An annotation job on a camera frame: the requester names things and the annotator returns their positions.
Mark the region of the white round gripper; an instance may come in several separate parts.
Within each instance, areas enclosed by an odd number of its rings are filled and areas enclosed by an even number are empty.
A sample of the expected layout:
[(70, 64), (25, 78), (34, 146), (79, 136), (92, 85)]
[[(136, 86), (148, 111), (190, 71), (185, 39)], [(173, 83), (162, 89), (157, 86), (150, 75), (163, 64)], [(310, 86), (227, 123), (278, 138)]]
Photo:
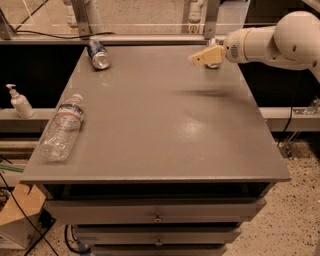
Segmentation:
[(248, 32), (248, 29), (239, 29), (228, 33), (224, 39), (223, 46), (206, 47), (190, 56), (191, 63), (195, 66), (210, 63), (221, 64), (225, 56), (232, 63), (247, 63), (244, 46)]

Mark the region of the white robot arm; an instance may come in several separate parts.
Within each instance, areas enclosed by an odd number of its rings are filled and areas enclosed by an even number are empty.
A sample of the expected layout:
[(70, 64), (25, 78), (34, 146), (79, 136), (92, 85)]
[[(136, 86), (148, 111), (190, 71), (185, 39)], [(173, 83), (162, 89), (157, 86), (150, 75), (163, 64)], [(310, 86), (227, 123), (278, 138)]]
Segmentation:
[(287, 70), (308, 69), (320, 81), (320, 20), (312, 13), (295, 11), (274, 26), (231, 32), (222, 45), (215, 43), (189, 57), (195, 66), (220, 65), (224, 59)]

